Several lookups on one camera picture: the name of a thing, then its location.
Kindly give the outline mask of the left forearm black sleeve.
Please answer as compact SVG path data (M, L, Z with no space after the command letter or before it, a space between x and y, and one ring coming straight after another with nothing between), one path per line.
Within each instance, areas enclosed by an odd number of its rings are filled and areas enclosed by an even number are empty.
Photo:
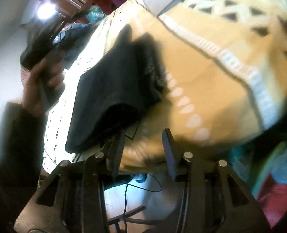
M6 104L0 129L0 232L14 232L18 215L36 192L45 125L46 117Z

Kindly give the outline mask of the person left hand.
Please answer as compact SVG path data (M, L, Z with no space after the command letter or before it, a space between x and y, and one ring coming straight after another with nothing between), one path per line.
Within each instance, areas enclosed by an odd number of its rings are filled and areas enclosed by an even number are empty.
M22 106L34 117L43 116L64 91L63 51L53 50L30 71L24 84Z

